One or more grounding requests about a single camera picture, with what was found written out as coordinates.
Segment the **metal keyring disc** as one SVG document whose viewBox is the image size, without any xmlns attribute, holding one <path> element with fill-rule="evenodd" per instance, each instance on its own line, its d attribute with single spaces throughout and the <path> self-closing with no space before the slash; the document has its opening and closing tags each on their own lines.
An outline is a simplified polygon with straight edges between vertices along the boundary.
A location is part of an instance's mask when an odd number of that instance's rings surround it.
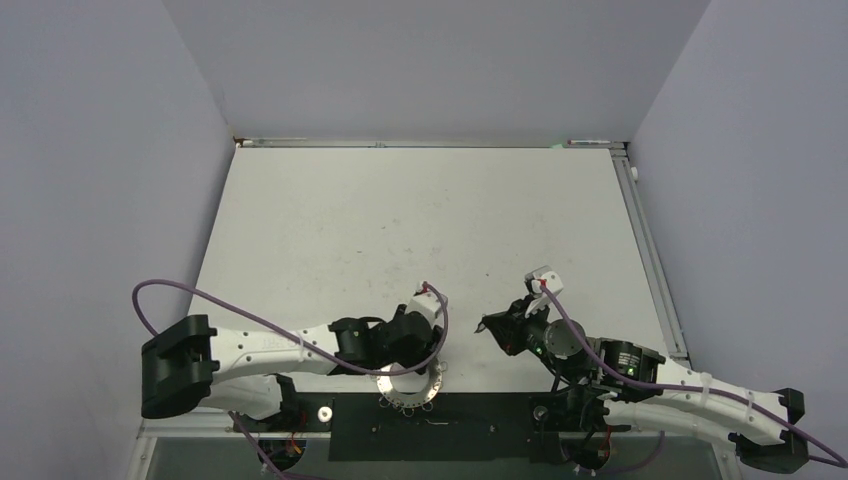
<svg viewBox="0 0 848 480">
<path fill-rule="evenodd" d="M 382 368 L 381 375 L 375 378 L 379 393 L 378 406 L 392 409 L 407 418 L 416 413 L 431 412 L 434 400 L 444 385 L 448 363 L 434 360 L 421 374 L 389 376 L 389 373 L 399 370 L 398 364 L 392 364 Z"/>
</svg>

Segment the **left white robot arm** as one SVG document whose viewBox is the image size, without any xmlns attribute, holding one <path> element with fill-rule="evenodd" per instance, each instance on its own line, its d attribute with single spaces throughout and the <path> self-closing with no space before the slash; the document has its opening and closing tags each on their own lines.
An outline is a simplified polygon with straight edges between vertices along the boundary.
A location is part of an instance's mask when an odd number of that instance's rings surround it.
<svg viewBox="0 0 848 480">
<path fill-rule="evenodd" d="M 399 305 L 388 321 L 345 317 L 285 335 L 215 327 L 207 315 L 191 315 L 142 346 L 141 415 L 166 419 L 206 407 L 284 430 L 298 415 L 289 374 L 421 370 L 443 338 L 443 315 L 430 294 Z"/>
</svg>

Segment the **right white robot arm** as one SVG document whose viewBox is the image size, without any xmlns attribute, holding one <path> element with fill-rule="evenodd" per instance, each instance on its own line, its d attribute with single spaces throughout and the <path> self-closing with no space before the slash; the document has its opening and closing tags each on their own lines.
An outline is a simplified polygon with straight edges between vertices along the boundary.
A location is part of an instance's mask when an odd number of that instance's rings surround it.
<svg viewBox="0 0 848 480">
<path fill-rule="evenodd" d="M 589 337 L 574 320 L 550 320 L 551 308 L 528 295 L 483 316 L 477 327 L 506 355 L 529 353 L 554 376 L 552 392 L 532 405 L 543 413 L 538 427 L 688 434 L 777 474 L 794 473 L 810 461 L 809 441 L 796 428 L 805 413 L 800 391 L 735 386 L 647 347 Z"/>
</svg>

